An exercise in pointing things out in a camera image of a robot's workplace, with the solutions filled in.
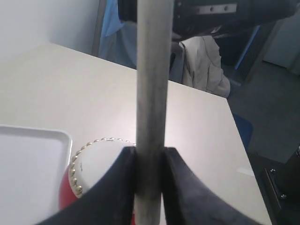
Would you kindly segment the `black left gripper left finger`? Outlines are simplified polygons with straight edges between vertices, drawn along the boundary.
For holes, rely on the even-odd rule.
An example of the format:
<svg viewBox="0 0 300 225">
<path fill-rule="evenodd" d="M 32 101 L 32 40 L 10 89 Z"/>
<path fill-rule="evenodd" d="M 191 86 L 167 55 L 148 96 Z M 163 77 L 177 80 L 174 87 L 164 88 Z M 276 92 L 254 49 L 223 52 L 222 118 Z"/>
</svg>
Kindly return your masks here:
<svg viewBox="0 0 300 225">
<path fill-rule="evenodd" d="M 125 147 L 87 193 L 41 225 L 129 225 L 133 216 L 136 152 Z"/>
</svg>

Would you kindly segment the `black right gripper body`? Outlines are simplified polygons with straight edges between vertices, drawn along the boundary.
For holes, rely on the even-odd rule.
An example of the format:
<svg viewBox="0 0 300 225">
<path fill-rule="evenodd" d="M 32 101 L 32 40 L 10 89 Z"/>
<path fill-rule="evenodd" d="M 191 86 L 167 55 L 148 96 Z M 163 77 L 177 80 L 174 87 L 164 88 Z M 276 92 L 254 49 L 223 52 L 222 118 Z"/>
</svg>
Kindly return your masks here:
<svg viewBox="0 0 300 225">
<path fill-rule="evenodd" d="M 159 39 L 189 39 L 197 36 L 220 38 L 257 25 L 293 16 L 300 7 L 298 0 L 149 0 L 138 12 L 136 0 L 118 2 L 119 19 L 137 25 L 143 35 Z"/>
</svg>

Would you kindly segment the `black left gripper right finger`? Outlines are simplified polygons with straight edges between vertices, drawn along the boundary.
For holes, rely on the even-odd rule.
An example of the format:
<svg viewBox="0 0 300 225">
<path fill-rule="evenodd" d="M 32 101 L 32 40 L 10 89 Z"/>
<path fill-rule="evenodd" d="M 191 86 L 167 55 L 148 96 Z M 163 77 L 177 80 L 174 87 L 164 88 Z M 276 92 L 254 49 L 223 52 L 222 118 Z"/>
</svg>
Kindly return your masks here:
<svg viewBox="0 0 300 225">
<path fill-rule="evenodd" d="M 168 225 L 256 225 L 191 171 L 175 148 L 162 156 L 162 195 Z"/>
</svg>

